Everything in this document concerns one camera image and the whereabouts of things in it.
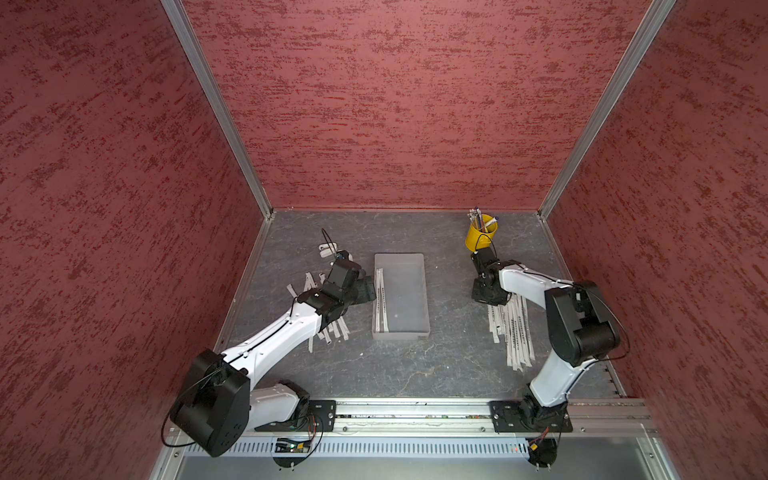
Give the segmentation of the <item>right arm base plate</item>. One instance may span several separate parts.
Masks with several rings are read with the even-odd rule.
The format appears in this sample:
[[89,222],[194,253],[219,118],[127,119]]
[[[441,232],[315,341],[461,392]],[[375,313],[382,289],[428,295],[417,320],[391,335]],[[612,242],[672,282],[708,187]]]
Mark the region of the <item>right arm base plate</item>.
[[571,433],[573,426],[568,404],[541,406],[534,397],[490,401],[490,418],[496,433]]

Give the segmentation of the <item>translucent plastic storage box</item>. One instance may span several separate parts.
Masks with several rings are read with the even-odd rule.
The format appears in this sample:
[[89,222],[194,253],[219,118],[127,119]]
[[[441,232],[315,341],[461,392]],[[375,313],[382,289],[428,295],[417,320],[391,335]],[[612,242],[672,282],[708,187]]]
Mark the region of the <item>translucent plastic storage box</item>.
[[375,333],[375,303],[372,336],[377,341],[415,341],[431,332],[428,310],[425,257],[422,253],[376,253],[377,268],[384,269],[388,333]]

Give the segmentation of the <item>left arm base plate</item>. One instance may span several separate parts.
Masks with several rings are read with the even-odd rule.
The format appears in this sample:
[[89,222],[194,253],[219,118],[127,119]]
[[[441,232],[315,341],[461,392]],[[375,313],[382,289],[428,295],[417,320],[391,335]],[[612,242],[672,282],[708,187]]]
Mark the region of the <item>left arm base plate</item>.
[[256,432],[285,432],[285,433],[308,433],[314,426],[318,431],[324,433],[334,430],[337,401],[326,399],[314,399],[300,401],[298,409],[292,416],[284,422],[270,422],[266,425],[256,427]]

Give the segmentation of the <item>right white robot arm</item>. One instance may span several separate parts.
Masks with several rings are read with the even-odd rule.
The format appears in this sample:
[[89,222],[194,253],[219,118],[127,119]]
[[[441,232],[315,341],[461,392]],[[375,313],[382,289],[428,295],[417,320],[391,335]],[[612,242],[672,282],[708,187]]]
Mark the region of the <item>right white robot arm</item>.
[[522,399],[513,404],[519,425],[532,431],[563,420],[568,396],[580,377],[619,347],[617,318],[591,281],[574,283],[519,262],[501,261],[490,247],[476,250],[471,259],[477,272],[473,300],[501,306],[517,295],[546,313],[551,352]]

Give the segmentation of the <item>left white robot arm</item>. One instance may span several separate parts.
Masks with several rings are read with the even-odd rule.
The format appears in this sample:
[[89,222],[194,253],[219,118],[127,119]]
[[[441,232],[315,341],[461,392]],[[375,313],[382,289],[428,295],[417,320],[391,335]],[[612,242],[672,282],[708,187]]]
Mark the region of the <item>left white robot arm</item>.
[[165,420],[212,457],[227,452],[244,432],[266,426],[305,430],[310,437],[321,434],[324,422],[312,411],[305,390],[291,382],[267,388],[258,384],[350,307],[375,298],[373,277],[341,252],[321,285],[299,294],[276,321],[222,353],[200,353]]

